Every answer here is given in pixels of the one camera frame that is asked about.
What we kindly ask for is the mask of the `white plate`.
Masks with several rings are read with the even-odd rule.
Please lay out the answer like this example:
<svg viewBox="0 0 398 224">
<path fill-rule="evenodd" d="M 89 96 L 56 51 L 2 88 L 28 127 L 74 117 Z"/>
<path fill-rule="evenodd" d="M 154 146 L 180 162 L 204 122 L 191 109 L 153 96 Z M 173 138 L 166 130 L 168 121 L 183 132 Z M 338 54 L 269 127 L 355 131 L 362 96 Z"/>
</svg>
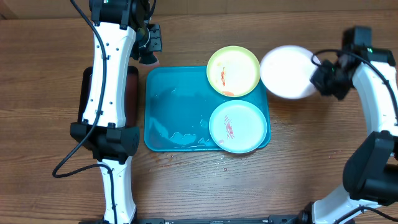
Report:
<svg viewBox="0 0 398 224">
<path fill-rule="evenodd" d="M 296 45 L 274 48 L 261 60 L 261 81 L 281 98 L 306 98 L 317 91 L 310 79 L 320 61 L 312 57 L 311 51 Z"/>
</svg>

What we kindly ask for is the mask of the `light blue plate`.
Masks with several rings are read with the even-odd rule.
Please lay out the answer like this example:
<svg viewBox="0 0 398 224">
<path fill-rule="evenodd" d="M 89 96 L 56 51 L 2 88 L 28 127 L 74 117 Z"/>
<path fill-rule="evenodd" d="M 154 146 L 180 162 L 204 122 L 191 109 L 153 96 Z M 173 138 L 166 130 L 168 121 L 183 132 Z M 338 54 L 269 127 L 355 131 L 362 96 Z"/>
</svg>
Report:
<svg viewBox="0 0 398 224">
<path fill-rule="evenodd" d="M 208 127 L 215 144 L 230 153 L 249 153 L 270 141 L 266 116 L 256 105 L 244 100 L 219 105 L 212 112 Z"/>
</svg>

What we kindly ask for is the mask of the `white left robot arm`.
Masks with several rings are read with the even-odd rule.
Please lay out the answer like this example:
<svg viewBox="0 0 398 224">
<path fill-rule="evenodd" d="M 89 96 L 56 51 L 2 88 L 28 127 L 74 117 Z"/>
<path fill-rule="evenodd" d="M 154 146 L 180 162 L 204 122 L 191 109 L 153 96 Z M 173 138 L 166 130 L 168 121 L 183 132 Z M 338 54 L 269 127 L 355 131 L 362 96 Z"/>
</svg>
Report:
<svg viewBox="0 0 398 224">
<path fill-rule="evenodd" d="M 96 159 L 103 177 L 105 212 L 100 223 L 132 223 L 131 162 L 139 145 L 134 119 L 138 71 L 130 59 L 153 65 L 162 50 L 160 26 L 150 23 L 155 2 L 90 1 L 94 33 L 93 66 L 85 70 L 78 120 L 71 137 Z"/>
</svg>

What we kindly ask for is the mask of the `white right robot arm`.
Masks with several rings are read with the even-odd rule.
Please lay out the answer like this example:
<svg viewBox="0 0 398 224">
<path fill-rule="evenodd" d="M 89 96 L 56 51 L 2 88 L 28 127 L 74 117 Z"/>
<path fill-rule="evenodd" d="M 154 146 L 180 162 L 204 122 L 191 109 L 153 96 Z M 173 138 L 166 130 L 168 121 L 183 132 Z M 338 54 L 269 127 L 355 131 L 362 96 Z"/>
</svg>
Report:
<svg viewBox="0 0 398 224">
<path fill-rule="evenodd" d="M 309 203 L 289 223 L 354 223 L 364 212 L 397 202 L 396 61 L 390 50 L 372 46 L 372 30 L 354 26 L 343 32 L 336 62 L 324 60 L 310 81 L 323 96 L 342 100 L 354 88 L 366 121 L 367 138 L 347 160 L 343 183 L 321 200 Z"/>
</svg>

